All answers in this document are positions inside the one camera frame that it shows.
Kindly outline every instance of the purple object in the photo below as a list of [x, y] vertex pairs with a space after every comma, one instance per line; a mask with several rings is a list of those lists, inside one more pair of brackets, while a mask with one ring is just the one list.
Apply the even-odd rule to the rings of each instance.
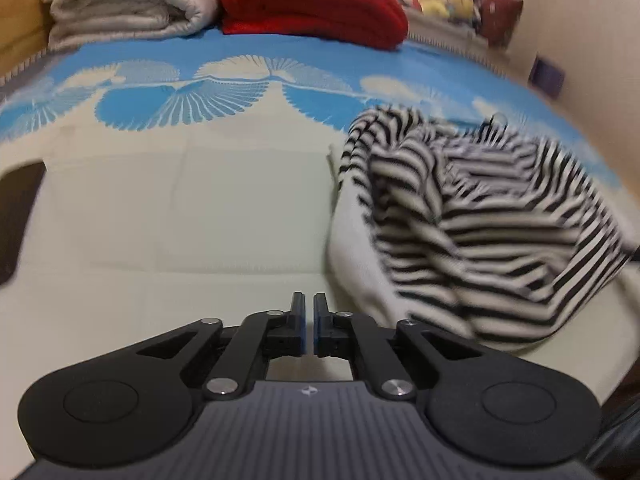
[[564, 70], [537, 56], [529, 75], [529, 82], [552, 99], [557, 99], [564, 83]]

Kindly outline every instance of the stuffed toy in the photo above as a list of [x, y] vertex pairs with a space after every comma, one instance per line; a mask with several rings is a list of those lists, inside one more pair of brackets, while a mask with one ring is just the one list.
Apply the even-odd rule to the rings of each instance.
[[474, 18], [474, 0], [444, 0], [449, 16], [460, 22], [470, 22]]
[[443, 20], [471, 22], [474, 18], [474, 0], [402, 0], [410, 7], [421, 10], [425, 16]]

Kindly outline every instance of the red bag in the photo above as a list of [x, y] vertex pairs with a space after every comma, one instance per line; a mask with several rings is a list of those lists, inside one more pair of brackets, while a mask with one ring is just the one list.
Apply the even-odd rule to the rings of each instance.
[[482, 0], [480, 35], [489, 40], [489, 46], [509, 44], [523, 6], [523, 0]]

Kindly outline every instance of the cream wall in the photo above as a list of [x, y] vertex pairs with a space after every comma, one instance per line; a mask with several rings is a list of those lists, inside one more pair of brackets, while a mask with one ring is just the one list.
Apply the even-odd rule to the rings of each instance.
[[565, 70], [558, 104], [640, 197], [640, 0], [525, 0], [512, 68], [526, 77], [536, 53]]

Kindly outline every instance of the blue patterned bedsheet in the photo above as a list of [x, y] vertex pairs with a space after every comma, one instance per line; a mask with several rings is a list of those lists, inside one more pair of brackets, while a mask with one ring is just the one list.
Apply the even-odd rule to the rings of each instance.
[[275, 82], [290, 111], [342, 131], [379, 103], [470, 123], [501, 112], [527, 134], [561, 139], [591, 174], [618, 186], [580, 133], [532, 92], [461, 57], [411, 43], [382, 52], [207, 30], [192, 38], [87, 45], [0, 107], [0, 139], [51, 126], [95, 94], [94, 120], [108, 128], [140, 132], [223, 121], [249, 112]]

